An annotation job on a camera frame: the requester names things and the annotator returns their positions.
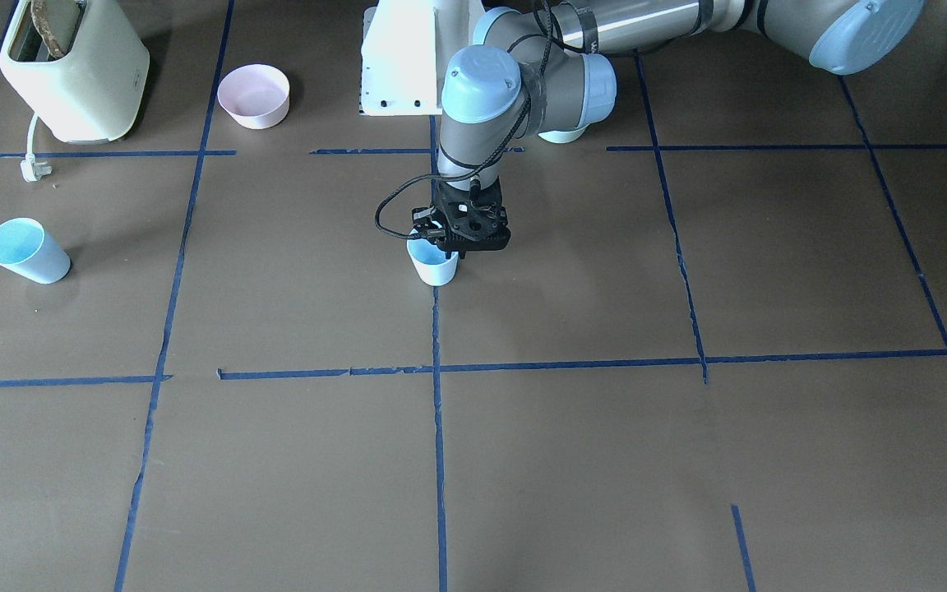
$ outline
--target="floor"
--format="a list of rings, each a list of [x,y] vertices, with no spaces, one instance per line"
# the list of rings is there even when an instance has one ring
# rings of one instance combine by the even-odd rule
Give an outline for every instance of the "floor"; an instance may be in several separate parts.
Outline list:
[[[0,222],[74,261],[0,269],[0,591],[947,592],[947,0],[847,78],[612,58],[440,289],[372,225],[437,121],[358,115],[371,4],[124,0],[144,117],[39,127],[40,183],[0,74]],[[213,98],[251,62],[266,131]]]

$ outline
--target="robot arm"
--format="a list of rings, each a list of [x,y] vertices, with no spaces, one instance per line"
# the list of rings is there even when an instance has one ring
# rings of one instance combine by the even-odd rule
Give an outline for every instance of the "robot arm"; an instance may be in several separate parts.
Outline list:
[[[443,251],[510,240],[499,160],[510,139],[573,132],[609,115],[620,53],[706,30],[752,30],[834,74],[853,74],[904,38],[924,0],[563,0],[485,12],[444,75],[432,205],[418,237]]]

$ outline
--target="white cord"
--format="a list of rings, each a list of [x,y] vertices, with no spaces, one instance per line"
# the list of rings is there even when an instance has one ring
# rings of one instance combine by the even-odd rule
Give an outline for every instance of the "white cord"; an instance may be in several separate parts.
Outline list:
[[[27,127],[27,152],[24,160],[20,161],[20,173],[28,183],[36,183],[39,179],[53,172],[49,162],[35,161],[35,124],[39,122],[39,114],[31,115],[31,124]]]

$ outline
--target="cup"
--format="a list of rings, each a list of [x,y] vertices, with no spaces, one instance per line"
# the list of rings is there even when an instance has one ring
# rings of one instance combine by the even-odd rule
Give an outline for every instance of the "cup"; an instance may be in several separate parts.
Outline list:
[[[0,266],[38,284],[53,284],[67,275],[72,259],[39,222],[14,218],[0,224]]]
[[[414,270],[418,278],[429,285],[444,285],[455,277],[455,268],[459,265],[458,252],[444,252],[436,244],[424,238],[406,241]]]
[[[229,72],[218,84],[218,104],[251,130],[273,127],[287,115],[290,82],[266,64],[248,64]]]

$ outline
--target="light blue joint cap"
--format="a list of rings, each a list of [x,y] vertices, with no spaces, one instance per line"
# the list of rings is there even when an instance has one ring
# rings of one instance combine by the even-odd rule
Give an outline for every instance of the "light blue joint cap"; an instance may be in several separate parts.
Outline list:
[[[485,123],[499,117],[521,93],[521,67],[503,49],[470,45],[448,62],[441,106],[459,123]]]
[[[616,106],[616,72],[601,53],[583,53],[583,112],[576,127],[598,123]]]
[[[857,74],[905,38],[924,0],[858,0],[816,40],[809,63],[832,74]]]
[[[477,25],[473,27],[473,38],[470,39],[470,44],[484,45],[484,40],[488,38],[488,30],[492,28],[493,24],[496,24],[496,21],[499,20],[499,16],[503,16],[507,12],[518,11],[515,11],[514,8],[496,7],[485,12],[484,15],[481,15],[480,20],[477,21]]]

